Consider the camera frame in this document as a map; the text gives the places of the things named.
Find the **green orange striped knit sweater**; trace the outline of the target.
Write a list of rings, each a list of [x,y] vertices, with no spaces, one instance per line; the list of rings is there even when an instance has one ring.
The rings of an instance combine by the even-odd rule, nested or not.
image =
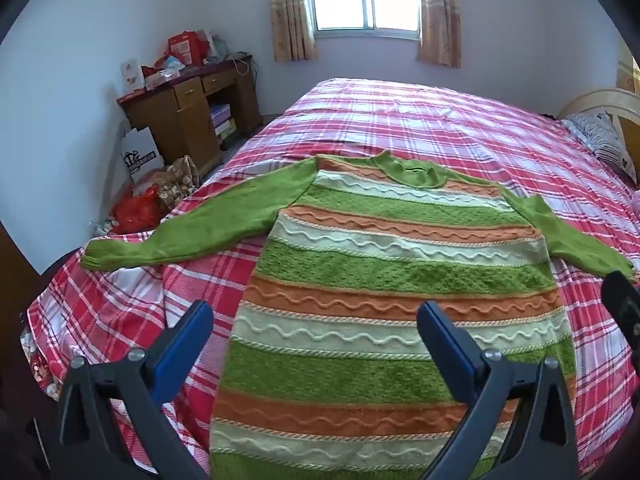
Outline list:
[[[397,158],[318,155],[227,188],[144,242],[94,240],[113,271],[266,239],[236,311],[210,423],[215,479],[416,479],[460,424],[416,329],[434,300],[482,349],[576,359],[561,259],[634,266],[538,196]]]

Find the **pink blanket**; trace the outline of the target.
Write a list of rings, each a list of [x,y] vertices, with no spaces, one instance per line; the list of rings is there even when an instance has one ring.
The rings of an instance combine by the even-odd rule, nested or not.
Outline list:
[[[640,218],[640,191],[635,190],[634,194],[632,194],[631,202],[630,202],[631,210]]]

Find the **red plaid bed sheet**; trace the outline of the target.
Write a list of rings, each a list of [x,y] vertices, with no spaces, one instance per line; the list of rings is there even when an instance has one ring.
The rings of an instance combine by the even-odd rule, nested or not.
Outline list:
[[[167,220],[233,185],[307,158],[385,152],[434,162],[520,197],[538,196],[559,219],[615,249],[632,263],[634,276],[639,273],[639,220],[630,206],[631,187],[562,122],[416,84],[320,82],[248,141]],[[58,396],[76,356],[90,363],[116,361],[133,348],[152,344],[194,300],[207,301],[216,325],[165,415],[210,473],[210,423],[222,367],[236,311],[265,241],[254,235],[194,260],[113,271],[84,268],[81,259],[89,243],[80,248],[27,311],[23,344],[40,387]],[[561,259],[553,259],[551,267],[572,328],[576,374],[566,384],[578,468],[586,473],[604,463],[622,435],[637,381],[624,336],[600,301],[603,276]]]

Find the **striped pillow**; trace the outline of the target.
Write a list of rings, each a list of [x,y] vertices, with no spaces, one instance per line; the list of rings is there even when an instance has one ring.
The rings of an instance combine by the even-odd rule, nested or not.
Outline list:
[[[623,136],[603,108],[569,114],[561,119],[567,130],[616,174],[638,184],[636,167],[627,151]]]

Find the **cream wooden headboard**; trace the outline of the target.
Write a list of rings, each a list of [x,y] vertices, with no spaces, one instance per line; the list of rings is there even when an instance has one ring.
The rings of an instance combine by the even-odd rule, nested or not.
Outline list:
[[[589,112],[602,108],[611,117],[616,131],[623,136],[631,157],[639,160],[639,96],[620,88],[594,90],[567,104],[559,116]]]

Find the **red plastic bag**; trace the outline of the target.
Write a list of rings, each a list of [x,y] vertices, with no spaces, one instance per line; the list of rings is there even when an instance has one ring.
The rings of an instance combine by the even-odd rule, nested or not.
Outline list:
[[[132,234],[155,229],[162,218],[158,186],[152,184],[143,193],[126,194],[113,208],[115,234]]]

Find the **gold patterned bag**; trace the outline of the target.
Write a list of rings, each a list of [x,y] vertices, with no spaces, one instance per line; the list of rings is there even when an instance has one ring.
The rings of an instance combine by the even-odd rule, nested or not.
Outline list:
[[[189,155],[175,160],[171,165],[152,175],[151,181],[157,186],[157,196],[167,211],[193,194],[201,186],[194,161]]]

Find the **white paper shopping bag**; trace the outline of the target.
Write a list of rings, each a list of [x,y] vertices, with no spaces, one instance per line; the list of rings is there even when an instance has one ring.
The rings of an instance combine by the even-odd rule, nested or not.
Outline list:
[[[120,154],[134,183],[165,166],[149,127],[128,131],[120,141]]]

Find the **right beige curtain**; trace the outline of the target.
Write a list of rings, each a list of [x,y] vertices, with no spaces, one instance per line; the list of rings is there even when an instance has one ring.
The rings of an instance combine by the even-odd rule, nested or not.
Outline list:
[[[420,0],[418,59],[458,70],[461,25],[456,0]]]

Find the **beige curtain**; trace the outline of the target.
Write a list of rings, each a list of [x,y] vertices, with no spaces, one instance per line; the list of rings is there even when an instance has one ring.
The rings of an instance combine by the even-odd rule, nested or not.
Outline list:
[[[276,62],[317,57],[308,0],[270,0],[273,54]]]
[[[418,59],[458,70],[461,25],[456,0],[420,0]]]

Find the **brown wooden desk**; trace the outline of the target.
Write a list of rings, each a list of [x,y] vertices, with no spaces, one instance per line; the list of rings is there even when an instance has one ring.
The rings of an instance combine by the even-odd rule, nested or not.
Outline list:
[[[192,66],[154,90],[140,90],[117,100],[131,127],[148,127],[168,164],[190,156],[204,176],[221,163],[221,140],[210,108],[230,106],[236,132],[251,136],[262,125],[254,60],[242,53],[216,64]]]

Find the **stacked boxes in desk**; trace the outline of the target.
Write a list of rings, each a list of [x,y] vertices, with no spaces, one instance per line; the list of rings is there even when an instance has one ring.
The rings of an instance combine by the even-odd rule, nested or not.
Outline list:
[[[216,137],[220,142],[226,140],[238,128],[231,115],[229,104],[213,105],[209,110]]]

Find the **white card box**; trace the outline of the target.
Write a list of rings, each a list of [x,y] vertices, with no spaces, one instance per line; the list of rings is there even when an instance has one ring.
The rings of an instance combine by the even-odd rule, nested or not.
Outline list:
[[[142,68],[135,58],[130,58],[119,65],[122,74],[122,90],[125,94],[145,88]]]

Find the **red gift box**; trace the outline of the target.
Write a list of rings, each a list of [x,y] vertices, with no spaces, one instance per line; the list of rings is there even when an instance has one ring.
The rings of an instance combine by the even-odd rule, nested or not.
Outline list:
[[[202,66],[208,53],[208,42],[197,32],[182,32],[167,40],[168,53],[186,66]]]

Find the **left beige curtain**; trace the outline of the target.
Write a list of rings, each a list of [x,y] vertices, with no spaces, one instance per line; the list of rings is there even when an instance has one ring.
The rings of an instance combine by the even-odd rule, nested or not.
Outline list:
[[[273,54],[276,62],[317,57],[308,0],[270,0]]]

